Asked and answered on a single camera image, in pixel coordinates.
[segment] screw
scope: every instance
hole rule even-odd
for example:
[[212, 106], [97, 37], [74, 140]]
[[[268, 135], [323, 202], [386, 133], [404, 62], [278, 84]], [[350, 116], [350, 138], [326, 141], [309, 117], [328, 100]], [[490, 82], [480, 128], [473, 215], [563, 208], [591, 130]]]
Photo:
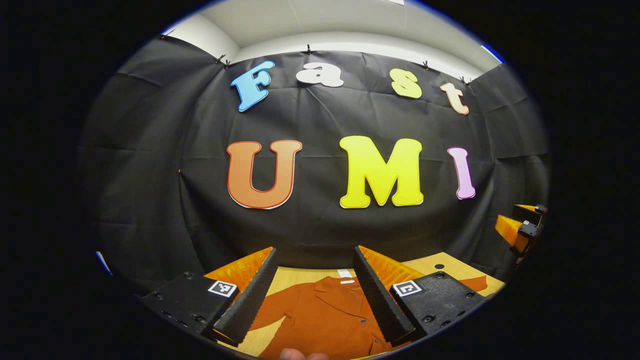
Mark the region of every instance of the screw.
[[199, 323], [207, 323], [207, 319], [201, 315], [193, 315], [193, 319]]

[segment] white ceiling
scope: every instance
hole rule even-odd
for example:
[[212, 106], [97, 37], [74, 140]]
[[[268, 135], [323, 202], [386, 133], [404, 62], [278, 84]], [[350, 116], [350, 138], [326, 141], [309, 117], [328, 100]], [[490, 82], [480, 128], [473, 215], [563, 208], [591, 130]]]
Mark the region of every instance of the white ceiling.
[[428, 45], [483, 71], [498, 64], [480, 40], [412, 0], [224, 0], [200, 14], [240, 47], [301, 33], [357, 31]]

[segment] white wall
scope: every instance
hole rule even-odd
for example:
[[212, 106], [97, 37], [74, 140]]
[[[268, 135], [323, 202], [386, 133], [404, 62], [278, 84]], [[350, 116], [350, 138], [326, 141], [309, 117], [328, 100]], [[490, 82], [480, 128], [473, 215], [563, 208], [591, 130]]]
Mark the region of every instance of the white wall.
[[234, 58], [240, 51], [240, 47], [235, 41], [213, 22], [200, 14], [195, 14], [178, 22], [169, 27], [163, 34], [169, 32], [171, 32], [170, 37], [179, 38], [193, 44], [216, 58], [226, 54], [223, 61], [235, 62]]
[[204, 51], [219, 57], [226, 54], [224, 60], [232, 63], [256, 58], [258, 56], [290, 53], [307, 50], [356, 51], [399, 58], [422, 64], [428, 61], [429, 67], [445, 72], [456, 78], [475, 79], [484, 71], [441, 50], [411, 40], [350, 31], [324, 31], [304, 33], [271, 39], [240, 48], [222, 29], [206, 17], [196, 14], [168, 28], [170, 36], [187, 41]]
[[378, 54], [404, 59], [428, 66], [456, 78], [464, 76], [465, 80], [475, 79], [484, 71], [443, 51], [411, 40], [372, 33], [356, 33], [349, 31], [324, 31], [305, 33], [276, 38], [258, 44], [243, 47], [232, 62], [238, 62], [258, 56], [306, 51], [307, 44], [311, 50], [341, 50]]

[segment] shirt tag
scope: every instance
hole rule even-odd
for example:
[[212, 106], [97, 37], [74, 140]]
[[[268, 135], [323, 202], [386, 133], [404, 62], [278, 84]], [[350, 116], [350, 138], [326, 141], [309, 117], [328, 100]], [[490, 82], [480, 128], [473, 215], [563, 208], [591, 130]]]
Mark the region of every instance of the shirt tag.
[[351, 276], [351, 273], [349, 273], [349, 270], [347, 269], [338, 270], [338, 275], [340, 275], [340, 277], [353, 277]]

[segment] orange shirt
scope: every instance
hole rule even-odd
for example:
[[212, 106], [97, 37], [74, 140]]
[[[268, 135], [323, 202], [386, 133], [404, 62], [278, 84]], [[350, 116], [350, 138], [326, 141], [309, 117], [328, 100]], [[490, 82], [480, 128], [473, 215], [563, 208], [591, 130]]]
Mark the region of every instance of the orange shirt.
[[[354, 282], [340, 283], [347, 280]], [[323, 352], [331, 360], [394, 349], [382, 336], [357, 278], [325, 277], [271, 294], [264, 299], [250, 330], [274, 323], [283, 315], [286, 318], [260, 358], [278, 360], [283, 348], [295, 348], [306, 356]]]

